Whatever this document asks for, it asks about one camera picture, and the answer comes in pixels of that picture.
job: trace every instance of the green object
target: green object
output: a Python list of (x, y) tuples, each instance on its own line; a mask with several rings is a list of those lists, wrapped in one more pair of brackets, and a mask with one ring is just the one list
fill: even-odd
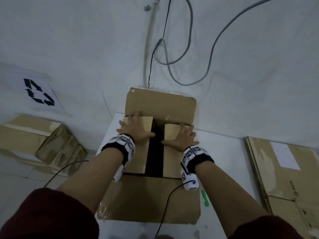
[(206, 197), (206, 192), (205, 192), (205, 190), (201, 190), (201, 191), (202, 191), (202, 196), (203, 196), (203, 198), (204, 198), (204, 200), (205, 200), (204, 205), (205, 205), (206, 207), (208, 207), (208, 206), (209, 206), (209, 202), (208, 202), (208, 199), (207, 199), (207, 197)]

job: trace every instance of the forearm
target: forearm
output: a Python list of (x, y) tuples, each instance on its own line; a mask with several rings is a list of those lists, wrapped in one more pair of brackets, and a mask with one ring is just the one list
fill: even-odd
[(76, 198), (95, 213), (122, 161), (120, 150), (104, 149), (57, 190)]
[(201, 181), (223, 226), (230, 237), (239, 225), (269, 215), (239, 184), (210, 161), (195, 167)]

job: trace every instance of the sleeve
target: sleeve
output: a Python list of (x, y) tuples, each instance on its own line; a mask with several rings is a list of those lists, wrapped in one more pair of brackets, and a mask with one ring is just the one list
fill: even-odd
[(279, 216), (267, 215), (239, 226), (229, 239), (273, 238), (302, 239), (295, 228)]
[(86, 206), (48, 188), (34, 190), (0, 230), (0, 239), (98, 237), (98, 223)]

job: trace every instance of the white table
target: white table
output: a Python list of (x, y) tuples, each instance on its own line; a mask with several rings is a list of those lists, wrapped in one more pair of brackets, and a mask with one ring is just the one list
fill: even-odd
[[(101, 148), (114, 136), (116, 129), (120, 127), (118, 121), (123, 120), (123, 114), (115, 114), (106, 135), (100, 145)], [(215, 163), (243, 187), (258, 203), (261, 204), (255, 185), (253, 172), (245, 149), (244, 141), (237, 138), (217, 135), (210, 132), (194, 130), (196, 140), (200, 146), (206, 149)], [(218, 220), (212, 205), (205, 207), (201, 196), (201, 216), (196, 225), (163, 224), (159, 232), (178, 238), (226, 238), (224, 230)], [(159, 223), (140, 223), (128, 221), (102, 221), (98, 220), (100, 226), (100, 238), (122, 239), (154, 238)]]

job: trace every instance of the recycling symbol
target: recycling symbol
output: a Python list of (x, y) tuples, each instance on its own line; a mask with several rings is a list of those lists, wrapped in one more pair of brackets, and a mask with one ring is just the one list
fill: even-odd
[[(37, 103), (47, 104), (48, 106), (54, 106), (54, 100), (47, 93), (43, 92), (41, 87), (38, 86), (33, 80), (30, 80), (30, 79), (23, 79), (23, 80), (24, 80), (24, 83), (27, 87), (26, 91), (28, 92), (28, 96), (30, 96)], [(45, 96), (45, 98), (47, 98), (47, 100), (45, 98), (44, 98), (44, 100), (35, 98), (34, 93), (32, 92), (32, 86), (36, 90), (43, 92), (43, 95)]]

